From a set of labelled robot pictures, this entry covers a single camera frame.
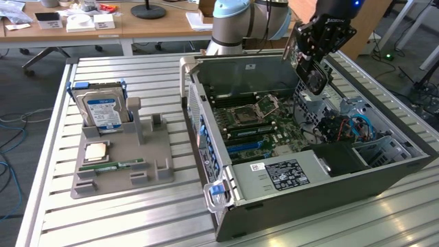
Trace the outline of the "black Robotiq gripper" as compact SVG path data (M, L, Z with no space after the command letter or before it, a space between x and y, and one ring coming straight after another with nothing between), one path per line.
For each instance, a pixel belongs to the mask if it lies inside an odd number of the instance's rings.
M300 24L301 51L337 51L356 35L351 20L357 16L363 1L317 1L309 22Z

